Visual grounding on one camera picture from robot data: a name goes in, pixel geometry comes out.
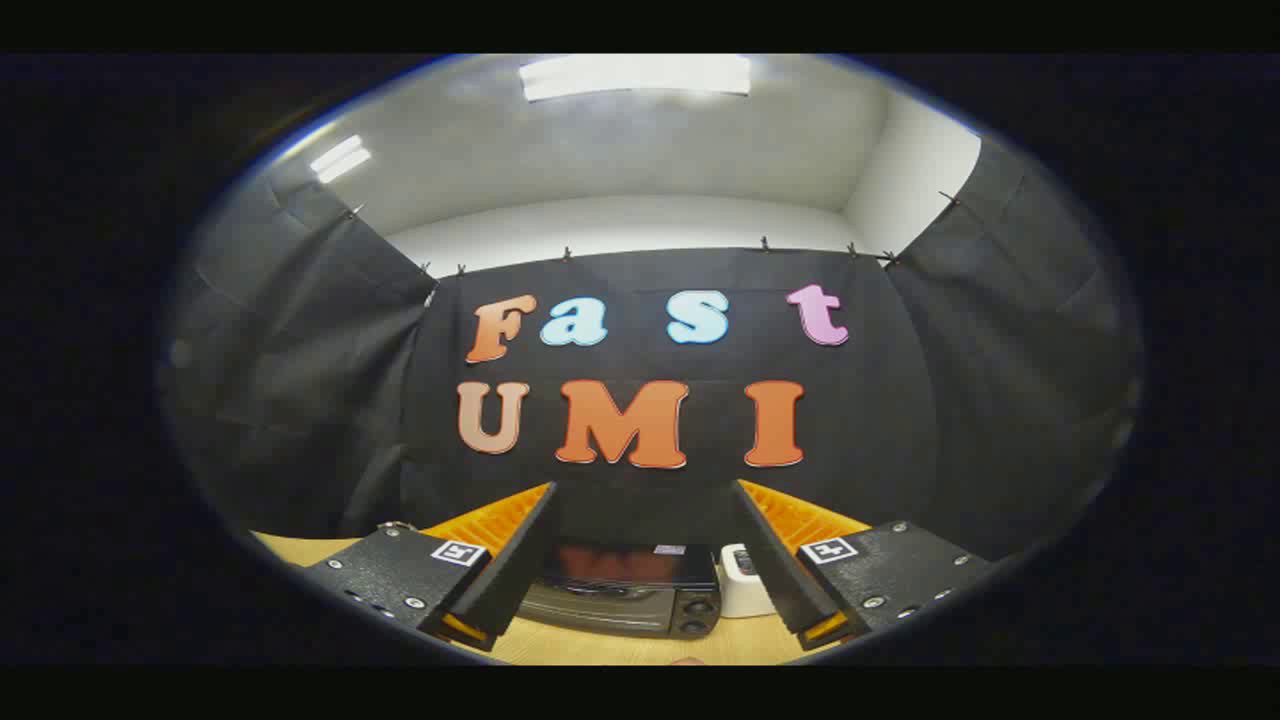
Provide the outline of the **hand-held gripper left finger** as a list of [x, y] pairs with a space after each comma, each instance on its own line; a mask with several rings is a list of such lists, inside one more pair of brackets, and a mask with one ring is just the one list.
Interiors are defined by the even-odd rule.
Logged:
[[390, 623], [490, 651], [540, 574], [558, 525], [558, 486], [548, 482], [425, 530], [384, 523], [300, 574]]

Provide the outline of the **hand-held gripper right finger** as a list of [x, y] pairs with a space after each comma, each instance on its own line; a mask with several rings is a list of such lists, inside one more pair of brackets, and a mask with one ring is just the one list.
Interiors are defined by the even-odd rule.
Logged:
[[957, 598], [989, 560], [908, 520], [868, 525], [737, 480], [742, 543], [803, 650], [854, 641]]

